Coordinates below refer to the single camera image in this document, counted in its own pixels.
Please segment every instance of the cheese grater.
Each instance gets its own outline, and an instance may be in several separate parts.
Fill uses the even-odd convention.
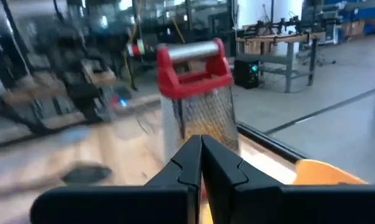
[[[174,65],[206,60],[205,71],[177,74]],[[164,164],[191,136],[209,134],[239,153],[231,84],[233,77],[220,39],[157,50],[164,126]]]

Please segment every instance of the white wall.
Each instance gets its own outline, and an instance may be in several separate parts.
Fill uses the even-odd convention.
[[[290,15],[302,15],[303,0],[274,0],[274,22],[280,21],[281,18],[289,19]],[[238,27],[247,24],[255,24],[256,21],[265,19],[265,9],[267,15],[271,16],[271,0],[237,0],[239,5]],[[289,27],[288,30],[295,30],[294,27]],[[298,43],[295,44],[294,50],[298,52]],[[277,46],[277,54],[286,54],[287,44],[279,43]]]

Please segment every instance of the yellow cable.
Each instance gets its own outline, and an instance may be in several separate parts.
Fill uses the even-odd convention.
[[[177,34],[179,35],[180,40],[182,41],[183,44],[186,44],[185,39],[184,39],[184,37],[183,37],[183,35],[182,35],[180,29],[179,29],[179,26],[178,26],[177,23],[176,23],[175,18],[172,19],[172,22],[174,23],[174,26],[175,26],[176,32],[177,32]],[[190,69],[190,71],[192,71],[192,66],[190,65],[190,62],[187,62],[187,65],[188,65],[188,69]]]
[[[139,1],[139,5],[137,6],[137,20],[138,21],[135,21],[131,37],[129,38],[126,46],[128,44],[131,44],[133,42],[133,40],[135,39],[135,36],[136,36],[136,33],[137,33],[137,23],[140,22],[141,6],[142,6],[142,0]],[[132,86],[132,73],[131,73],[131,69],[129,68],[129,65],[127,64],[127,49],[124,51],[124,63],[125,63],[127,73],[129,75],[129,85],[131,86],[131,88],[133,88],[133,86]]]

